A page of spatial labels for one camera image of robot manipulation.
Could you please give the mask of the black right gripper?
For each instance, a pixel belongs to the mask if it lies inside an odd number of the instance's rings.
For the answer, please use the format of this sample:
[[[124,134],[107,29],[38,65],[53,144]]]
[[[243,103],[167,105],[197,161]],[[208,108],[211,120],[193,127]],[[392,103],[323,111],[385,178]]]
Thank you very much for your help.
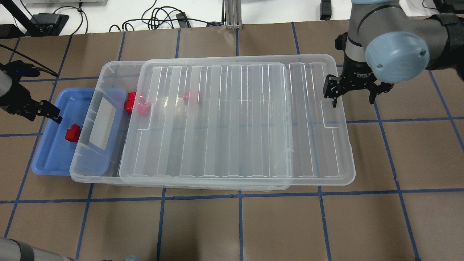
[[[332,107],[336,108],[338,97],[349,91],[368,90],[368,101],[373,105],[376,97],[393,89],[394,84],[380,82],[366,62],[344,60],[341,76],[328,74],[323,86],[325,99],[332,98]]]

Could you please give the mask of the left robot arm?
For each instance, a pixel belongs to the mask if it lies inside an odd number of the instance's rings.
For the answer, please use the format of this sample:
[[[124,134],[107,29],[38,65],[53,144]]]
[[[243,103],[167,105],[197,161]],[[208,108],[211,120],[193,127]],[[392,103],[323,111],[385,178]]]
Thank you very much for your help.
[[[1,72],[0,107],[8,114],[18,115],[29,121],[34,121],[39,116],[51,119],[57,124],[62,122],[58,107],[47,100],[34,100],[28,89],[3,71]]]

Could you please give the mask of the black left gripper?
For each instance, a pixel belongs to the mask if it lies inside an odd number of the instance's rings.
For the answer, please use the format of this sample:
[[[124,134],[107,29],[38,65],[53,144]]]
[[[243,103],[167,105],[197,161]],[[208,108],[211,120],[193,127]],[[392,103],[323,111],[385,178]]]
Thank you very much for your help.
[[[24,117],[34,121],[37,116],[51,119],[57,124],[61,124],[63,117],[60,116],[60,109],[49,101],[36,101],[30,96],[28,89],[22,85],[13,86],[0,98],[0,107],[12,115]]]

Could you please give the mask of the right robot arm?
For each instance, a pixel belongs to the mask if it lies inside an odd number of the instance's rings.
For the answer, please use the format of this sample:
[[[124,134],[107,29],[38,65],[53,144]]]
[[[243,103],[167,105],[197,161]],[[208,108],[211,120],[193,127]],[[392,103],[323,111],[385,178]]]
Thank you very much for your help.
[[[337,106],[349,91],[368,90],[369,103],[422,71],[454,69],[463,79],[463,12],[409,18],[398,0],[353,0],[348,31],[335,39],[344,53],[341,76],[328,74],[323,96]]]

